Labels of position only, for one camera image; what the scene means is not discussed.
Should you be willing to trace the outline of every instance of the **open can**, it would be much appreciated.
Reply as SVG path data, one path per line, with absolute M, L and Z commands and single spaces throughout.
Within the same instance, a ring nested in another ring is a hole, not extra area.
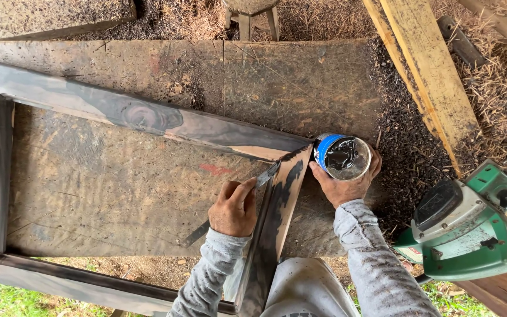
M 314 159 L 333 178 L 355 181 L 369 170 L 371 149 L 355 136 L 324 133 L 316 138 Z

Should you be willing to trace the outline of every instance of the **blue label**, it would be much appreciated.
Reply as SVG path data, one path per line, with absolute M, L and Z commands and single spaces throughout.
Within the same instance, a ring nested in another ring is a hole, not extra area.
M 323 138 L 318 147 L 314 149 L 314 159 L 316 160 L 316 163 L 318 163 L 326 172 L 328 172 L 328 169 L 326 168 L 326 164 L 324 164 L 324 158 L 326 157 L 329 147 L 331 147 L 335 141 L 345 137 L 346 135 L 343 134 L 330 134 Z

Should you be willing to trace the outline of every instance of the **green planer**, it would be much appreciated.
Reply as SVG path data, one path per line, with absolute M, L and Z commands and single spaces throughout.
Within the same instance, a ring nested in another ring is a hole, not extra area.
M 425 282 L 480 279 L 507 272 L 507 175 L 486 160 L 464 183 L 445 179 L 419 203 L 411 228 L 393 245 L 424 265 Z

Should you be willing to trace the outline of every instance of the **workbench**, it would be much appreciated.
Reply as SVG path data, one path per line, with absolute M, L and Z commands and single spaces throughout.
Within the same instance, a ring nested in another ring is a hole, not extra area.
M 313 138 L 374 144 L 380 98 L 367 40 L 0 42 L 0 61 Z M 198 256 L 223 181 L 269 165 L 18 105 L 7 248 L 37 257 Z M 373 186 L 367 202 L 380 203 Z M 334 208 L 307 172 L 284 256 L 345 254 Z

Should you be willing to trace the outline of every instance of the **dark wood frame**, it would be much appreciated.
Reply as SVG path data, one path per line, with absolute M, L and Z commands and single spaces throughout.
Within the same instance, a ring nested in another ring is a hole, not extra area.
M 6 253 L 15 102 L 263 161 L 294 152 L 266 185 L 236 301 L 221 301 L 218 308 L 229 315 L 261 314 L 312 140 L 0 63 L 0 283 L 147 315 L 168 311 L 177 291 Z

